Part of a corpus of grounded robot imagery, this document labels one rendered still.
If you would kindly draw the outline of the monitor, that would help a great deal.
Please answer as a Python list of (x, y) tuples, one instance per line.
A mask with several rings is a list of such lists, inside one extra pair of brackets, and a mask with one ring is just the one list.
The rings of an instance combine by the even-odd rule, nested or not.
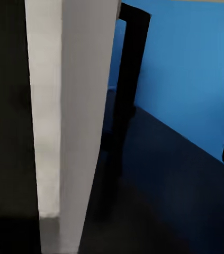
[(0, 0), (0, 254), (78, 254), (101, 141), (124, 144), (136, 114), (150, 16), (122, 0)]

